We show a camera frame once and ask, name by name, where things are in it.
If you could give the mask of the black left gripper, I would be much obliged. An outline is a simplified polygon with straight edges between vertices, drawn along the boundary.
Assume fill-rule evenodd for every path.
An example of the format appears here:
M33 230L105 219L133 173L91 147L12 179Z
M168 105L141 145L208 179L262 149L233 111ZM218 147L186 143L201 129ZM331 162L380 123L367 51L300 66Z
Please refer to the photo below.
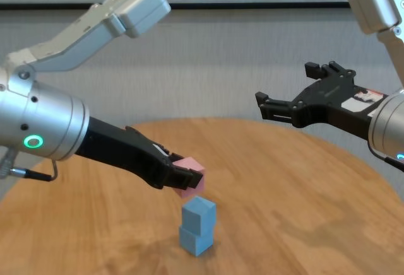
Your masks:
M173 162L184 157L169 153L136 129L129 126L121 129L94 117L90 117L76 154L129 171L156 189L195 189L203 178L199 171L173 167Z

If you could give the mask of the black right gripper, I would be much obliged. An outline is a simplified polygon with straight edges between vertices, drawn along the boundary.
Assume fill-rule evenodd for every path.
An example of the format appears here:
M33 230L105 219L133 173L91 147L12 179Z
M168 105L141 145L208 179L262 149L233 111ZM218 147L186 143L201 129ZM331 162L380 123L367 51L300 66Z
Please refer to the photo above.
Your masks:
M306 76L315 82L292 102L272 99L260 91L255 93L262 119L298 128L329 124L368 139L372 113L388 96L356 85L356 72L336 66L334 61L322 66L307 62L304 67Z

